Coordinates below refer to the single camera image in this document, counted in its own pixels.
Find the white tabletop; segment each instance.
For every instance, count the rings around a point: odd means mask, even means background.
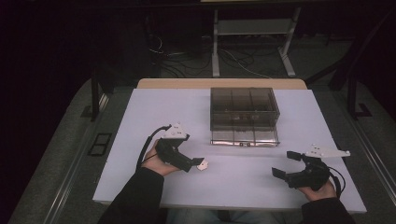
[[[180,122],[191,137],[179,147],[189,158],[205,157],[208,168],[192,167],[165,178],[162,206],[246,210],[299,209],[307,200],[286,182],[272,176],[272,167],[287,173],[304,169],[287,159],[288,150],[306,152],[312,144],[336,149],[312,91],[274,90],[280,116],[278,147],[210,145],[210,90],[137,89],[125,111],[93,199],[111,203],[134,174],[146,139],[157,128]],[[342,159],[323,160],[346,179],[341,201],[349,212],[366,208]]]

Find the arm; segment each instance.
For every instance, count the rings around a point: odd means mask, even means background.
[[[328,181],[318,191],[299,188],[310,201],[303,205],[304,224],[354,224],[352,216],[338,200],[332,182]]]
[[[155,222],[163,195],[163,177],[178,170],[156,156],[155,145],[98,223]]]

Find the transparent storage box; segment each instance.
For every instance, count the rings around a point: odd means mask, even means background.
[[[213,145],[275,147],[279,109],[272,88],[212,88]]]

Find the hand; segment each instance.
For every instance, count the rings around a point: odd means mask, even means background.
[[[146,154],[145,159],[142,163],[142,167],[146,167],[160,175],[166,176],[174,171],[178,171],[179,169],[171,164],[164,163],[157,155],[157,150],[155,147],[157,146],[157,141],[155,141],[152,149]]]
[[[328,180],[327,183],[323,185],[323,187],[321,187],[318,191],[313,191],[310,187],[298,188],[298,190],[305,194],[305,197],[309,200],[309,202],[337,197],[334,186],[330,180]]]

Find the black sleeve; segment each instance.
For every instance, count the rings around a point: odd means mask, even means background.
[[[303,205],[304,224],[354,224],[352,216],[337,198],[313,201]]]
[[[98,223],[154,223],[163,195],[163,176],[140,168]]]

